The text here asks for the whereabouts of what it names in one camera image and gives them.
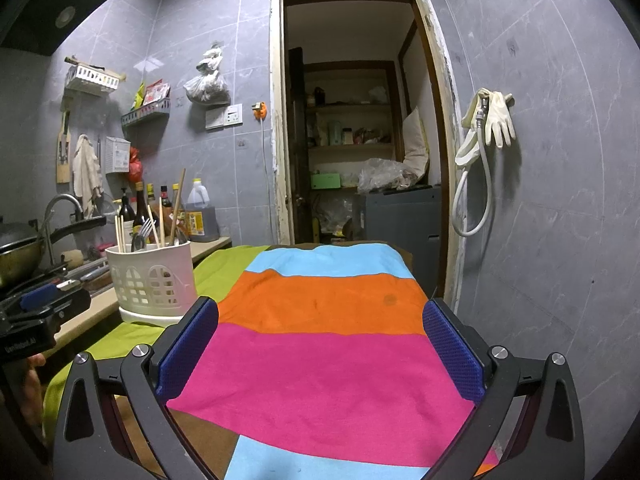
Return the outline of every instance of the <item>plastic jug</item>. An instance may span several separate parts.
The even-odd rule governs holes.
[[[220,238],[216,208],[209,201],[207,188],[199,178],[193,179],[193,189],[184,205],[189,240],[192,242],[212,242]]]

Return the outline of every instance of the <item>red plastic bag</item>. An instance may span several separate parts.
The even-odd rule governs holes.
[[[142,161],[138,158],[139,155],[140,152],[137,148],[133,146],[129,148],[129,174],[127,178],[129,182],[134,184],[142,181]]]

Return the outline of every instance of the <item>countertop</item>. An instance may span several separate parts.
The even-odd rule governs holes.
[[[218,240],[213,242],[191,242],[191,259],[194,264],[197,264],[214,251],[223,249],[228,245],[231,245],[231,238],[226,236],[220,237]],[[109,290],[95,296],[91,300],[91,306],[87,310],[78,314],[66,323],[63,323],[60,327],[60,331],[55,336],[56,345],[52,349],[43,352],[43,354],[46,357],[55,354],[55,352],[73,341],[73,339],[101,322],[113,312],[116,312],[117,309],[118,298],[116,297],[116,291],[111,287]]]

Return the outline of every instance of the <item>wooden door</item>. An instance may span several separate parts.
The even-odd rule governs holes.
[[[302,48],[289,50],[287,77],[287,131],[289,134],[289,165],[291,205],[295,243],[314,239],[311,213],[311,177],[306,140],[305,66]]]

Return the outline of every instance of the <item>chopsticks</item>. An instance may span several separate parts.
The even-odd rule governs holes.
[[[116,216],[116,243],[118,244],[118,252],[126,252],[124,240],[124,220],[121,216]]]
[[[164,212],[162,211],[164,206],[160,202],[159,217],[160,217],[160,247],[164,247]]]
[[[175,198],[174,204],[174,218],[171,222],[171,234],[169,235],[169,245],[172,246],[174,244],[175,238],[175,225],[178,221],[178,209],[180,209],[180,195],[182,194],[182,184],[184,183],[184,173],[186,172],[186,168],[182,168],[182,174],[180,176],[180,184],[178,184],[178,196]]]
[[[158,231],[156,231],[156,223],[154,222],[154,216],[153,213],[151,212],[151,206],[149,204],[146,205],[146,211],[149,213],[149,219],[151,220],[151,228],[154,231],[154,241],[156,242],[156,245],[158,247],[160,247],[160,240],[158,239]]]

